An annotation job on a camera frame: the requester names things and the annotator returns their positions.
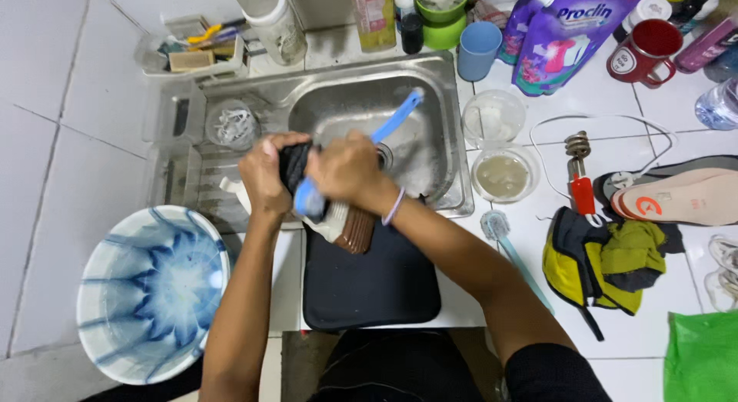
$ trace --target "red mug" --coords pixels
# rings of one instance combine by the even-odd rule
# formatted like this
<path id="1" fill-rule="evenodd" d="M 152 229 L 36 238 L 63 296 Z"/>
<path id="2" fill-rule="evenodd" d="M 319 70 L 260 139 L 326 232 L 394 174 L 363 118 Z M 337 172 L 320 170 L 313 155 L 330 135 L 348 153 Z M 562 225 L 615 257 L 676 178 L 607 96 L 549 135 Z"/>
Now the red mug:
<path id="1" fill-rule="evenodd" d="M 607 72 L 621 82 L 643 82 L 658 88 L 677 72 L 669 57 L 681 49 L 682 42 L 682 33 L 671 23 L 643 20 L 607 59 Z M 669 68 L 669 76 L 663 80 L 654 75 L 661 63 Z"/>

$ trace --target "black sleeve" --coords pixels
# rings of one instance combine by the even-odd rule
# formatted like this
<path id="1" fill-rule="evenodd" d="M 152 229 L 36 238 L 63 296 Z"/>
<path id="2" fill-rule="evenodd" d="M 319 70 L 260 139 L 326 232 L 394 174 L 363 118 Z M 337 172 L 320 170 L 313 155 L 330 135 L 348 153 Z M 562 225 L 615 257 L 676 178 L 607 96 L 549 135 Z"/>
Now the black sleeve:
<path id="1" fill-rule="evenodd" d="M 579 353 L 560 344 L 531 344 L 505 366 L 513 402 L 612 402 L 592 367 Z"/>

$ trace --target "blue scrub brush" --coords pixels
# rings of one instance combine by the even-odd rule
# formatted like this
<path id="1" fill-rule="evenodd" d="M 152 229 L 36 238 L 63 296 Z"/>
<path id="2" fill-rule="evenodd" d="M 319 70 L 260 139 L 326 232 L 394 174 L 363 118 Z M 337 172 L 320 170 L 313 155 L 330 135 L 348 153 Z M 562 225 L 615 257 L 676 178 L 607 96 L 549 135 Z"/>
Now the blue scrub brush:
<path id="1" fill-rule="evenodd" d="M 488 211 L 482 217 L 481 224 L 482 231 L 487 239 L 498 241 L 502 245 L 512 263 L 520 270 L 522 278 L 528 283 L 530 289 L 533 290 L 538 296 L 538 299 L 541 300 L 541 303 L 553 314 L 554 309 L 551 307 L 551 303 L 543 295 L 543 291 L 536 284 L 536 280 L 533 279 L 533 275 L 530 274 L 528 268 L 523 265 L 520 256 L 515 251 L 515 248 L 512 247 L 512 243 L 510 243 L 510 239 L 507 237 L 510 234 L 510 222 L 508 222 L 505 214 L 497 210 Z"/>
<path id="2" fill-rule="evenodd" d="M 407 96 L 405 102 L 402 103 L 394 115 L 377 131 L 372 133 L 372 143 L 377 144 L 381 142 L 389 134 L 397 130 L 405 119 L 410 116 L 412 110 L 423 102 L 424 96 L 425 91 L 423 91 L 423 88 L 412 88 L 411 94 Z M 303 216 L 322 216 L 323 211 L 326 209 L 326 199 L 318 192 L 313 179 L 306 178 L 298 186 L 298 189 L 294 193 L 294 209 Z"/>

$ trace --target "green plastic bag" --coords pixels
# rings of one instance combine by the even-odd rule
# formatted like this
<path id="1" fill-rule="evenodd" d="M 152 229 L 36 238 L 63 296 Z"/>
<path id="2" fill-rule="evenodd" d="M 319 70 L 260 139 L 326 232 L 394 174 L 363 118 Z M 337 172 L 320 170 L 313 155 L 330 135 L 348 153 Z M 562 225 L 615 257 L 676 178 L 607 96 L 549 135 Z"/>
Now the green plastic bag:
<path id="1" fill-rule="evenodd" d="M 738 312 L 672 314 L 666 402 L 738 402 Z"/>

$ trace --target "purple detergent pouch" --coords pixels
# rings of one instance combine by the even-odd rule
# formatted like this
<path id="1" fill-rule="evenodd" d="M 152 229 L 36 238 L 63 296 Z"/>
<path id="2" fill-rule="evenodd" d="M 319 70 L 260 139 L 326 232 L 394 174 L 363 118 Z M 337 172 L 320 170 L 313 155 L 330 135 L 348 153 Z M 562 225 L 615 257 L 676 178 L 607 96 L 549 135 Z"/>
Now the purple detergent pouch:
<path id="1" fill-rule="evenodd" d="M 508 65 L 515 65 L 533 15 L 546 5 L 545 0 L 518 0 L 503 31 L 503 43 L 497 58 Z"/>
<path id="2" fill-rule="evenodd" d="M 551 95 L 577 73 L 639 0 L 554 0 L 530 19 L 512 83 Z"/>

